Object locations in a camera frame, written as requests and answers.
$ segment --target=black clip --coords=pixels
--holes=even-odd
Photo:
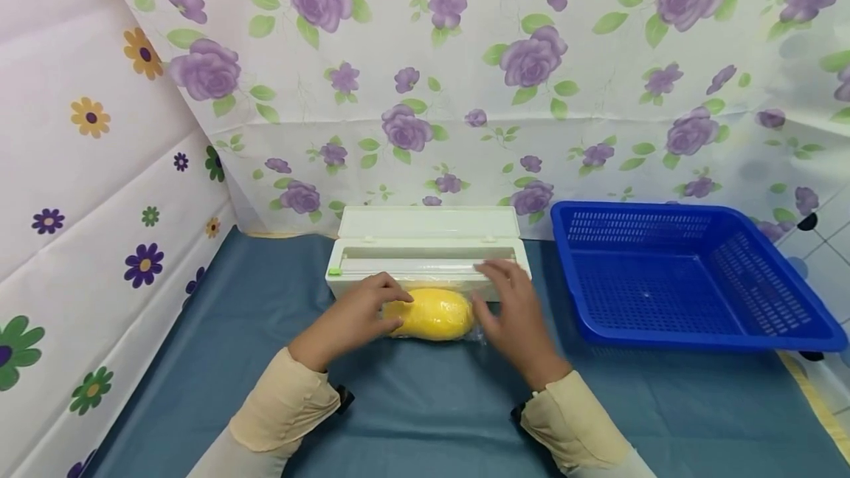
[[[348,391],[345,385],[338,385],[334,389],[339,394],[339,407],[336,409],[336,414],[343,415],[348,410],[348,407],[351,406],[352,402],[354,402],[354,394]]]

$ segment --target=white backdrop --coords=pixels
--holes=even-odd
[[[345,204],[728,204],[777,239],[848,180],[848,0],[125,0],[250,232]]]

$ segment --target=person's right hand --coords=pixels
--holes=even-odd
[[[560,381],[573,370],[549,337],[531,278],[514,262],[487,260],[475,269],[492,281],[502,300],[496,317],[479,294],[473,310],[487,340],[522,374],[532,390]]]

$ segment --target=person's left hand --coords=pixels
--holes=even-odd
[[[401,318],[379,317],[381,306],[393,300],[410,303],[413,298],[387,272],[364,278],[292,340],[290,356],[310,370],[324,372],[337,356],[402,326]]]

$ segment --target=yellow flower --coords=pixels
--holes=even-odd
[[[162,76],[162,60],[140,27],[135,32],[125,31],[124,39],[129,43],[124,47],[124,55],[133,60],[133,70],[137,75],[144,72],[148,80]]]
[[[80,126],[80,135],[91,133],[91,136],[99,139],[101,133],[108,133],[107,124],[112,118],[104,113],[100,102],[92,102],[90,98],[83,97],[79,102],[72,102],[71,109],[74,110],[71,121]]]
[[[207,237],[215,238],[218,235],[219,227],[221,227],[221,223],[218,218],[210,218],[210,221],[207,222]]]

